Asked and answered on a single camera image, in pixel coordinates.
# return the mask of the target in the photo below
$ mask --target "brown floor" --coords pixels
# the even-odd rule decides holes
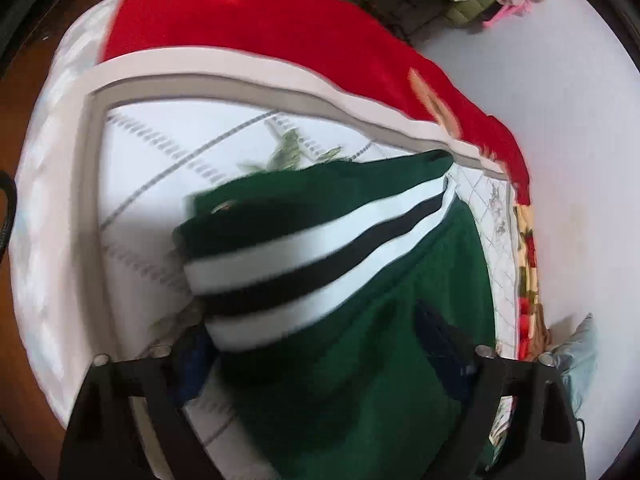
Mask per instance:
[[[15,174],[31,110],[62,35],[100,1],[60,0],[34,24],[34,33],[0,80],[0,168],[9,174]],[[52,480],[64,431],[36,384],[20,341],[8,260],[6,256],[0,267],[0,415],[34,466]]]

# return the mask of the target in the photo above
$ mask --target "black cable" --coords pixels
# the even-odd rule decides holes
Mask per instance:
[[[584,425],[584,419],[583,418],[576,418],[575,421],[582,423],[582,435],[580,436],[580,444],[584,444],[584,432],[586,430],[585,425]]]
[[[6,213],[2,228],[0,228],[0,262],[9,245],[11,231],[14,229],[15,210],[18,205],[18,192],[15,189],[14,180],[4,171],[0,170],[0,189],[6,195]]]

